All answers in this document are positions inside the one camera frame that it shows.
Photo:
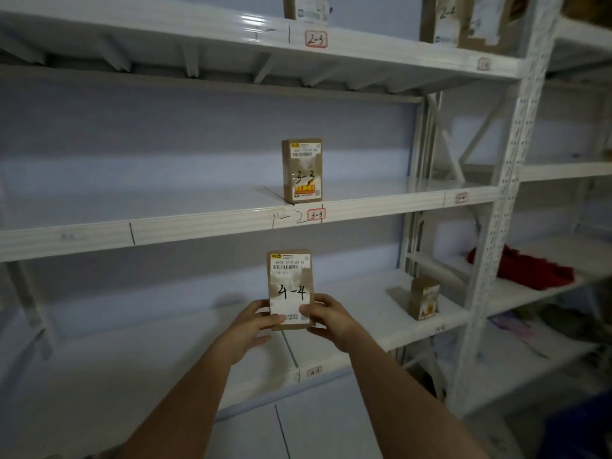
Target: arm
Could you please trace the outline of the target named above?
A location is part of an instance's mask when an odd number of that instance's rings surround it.
[[[468,429],[388,355],[346,309],[329,295],[323,305],[300,312],[326,329],[310,333],[329,339],[351,358],[359,390],[385,459],[485,459]]]
[[[272,339],[257,337],[257,332],[285,320],[255,314],[268,305],[267,300],[253,301],[236,317],[132,434],[121,459],[204,456],[231,366],[250,348]]]

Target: hand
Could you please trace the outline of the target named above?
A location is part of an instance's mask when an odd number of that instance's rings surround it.
[[[315,300],[322,304],[303,304],[300,306],[300,312],[327,328],[309,327],[310,333],[328,339],[345,353],[349,352],[353,339],[370,337],[368,332],[344,309],[344,306],[330,295],[315,293]]]
[[[215,351],[221,361],[234,365],[242,360],[249,349],[270,341],[272,339],[270,335],[257,337],[257,333],[273,325],[282,324],[286,317],[257,313],[258,309],[268,306],[270,303],[267,299],[253,301],[249,304],[238,314],[227,330],[212,343],[210,350]]]

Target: red cloth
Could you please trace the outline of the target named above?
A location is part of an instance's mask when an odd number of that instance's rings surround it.
[[[468,262],[474,263],[476,248],[468,254]],[[572,267],[564,267],[546,259],[521,254],[504,245],[499,262],[498,277],[507,278],[534,290],[546,290],[555,286],[569,285],[574,281]]]

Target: cardboard box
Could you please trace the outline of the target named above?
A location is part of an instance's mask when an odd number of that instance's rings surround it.
[[[312,261],[308,250],[271,251],[267,254],[270,313],[283,314],[287,320],[272,330],[298,330],[315,323],[302,316],[302,304],[314,304]]]
[[[420,40],[457,47],[462,22],[467,17],[465,0],[423,0]]]
[[[288,203],[323,199],[323,140],[283,140],[283,195]]]
[[[502,54],[506,42],[500,42],[510,22],[515,0],[464,0],[469,17],[462,22],[459,48]]]
[[[436,314],[438,311],[438,294],[440,282],[424,275],[413,279],[410,290],[408,314],[413,319],[421,321]]]
[[[332,8],[330,0],[283,0],[285,18],[326,26]]]

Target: yellow logo on label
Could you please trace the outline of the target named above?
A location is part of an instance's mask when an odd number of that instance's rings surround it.
[[[295,194],[314,194],[315,193],[315,185],[298,185],[295,188]]]

